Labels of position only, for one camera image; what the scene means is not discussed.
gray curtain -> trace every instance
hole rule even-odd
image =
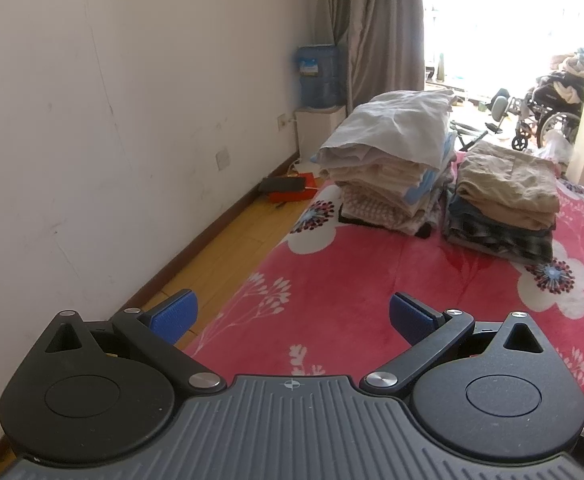
[[[319,0],[316,26],[339,46],[348,111],[390,90],[423,90],[422,0]]]

blue cloth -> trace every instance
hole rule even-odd
[[[443,157],[441,158],[441,161],[446,160],[448,156],[450,156],[450,151],[454,149],[455,139],[456,134],[449,132],[445,142],[443,143]],[[419,200],[421,200],[423,195],[429,193],[432,190],[432,186],[434,186],[434,183],[436,182],[437,175],[438,171],[427,170],[423,174],[423,178],[421,179],[419,185],[417,187],[411,187],[408,189],[408,191],[405,193],[405,196],[403,197],[403,201],[407,205],[416,204]]]

wheelchair wheel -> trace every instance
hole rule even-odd
[[[517,135],[512,139],[512,149],[522,152],[528,146],[528,138],[523,135]]]
[[[570,144],[574,144],[579,131],[581,118],[571,112],[550,112],[541,117],[536,127],[536,145],[540,148],[546,143],[546,133],[560,130]]]

beige folded pants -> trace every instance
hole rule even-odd
[[[456,192],[493,220],[547,229],[559,212],[549,160],[480,140],[458,168]]]

blue gripper pad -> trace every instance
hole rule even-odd
[[[412,346],[440,328],[444,322],[443,314],[407,294],[397,292],[390,299],[390,323]]]
[[[189,289],[180,290],[140,317],[152,332],[175,344],[197,320],[197,297]]]

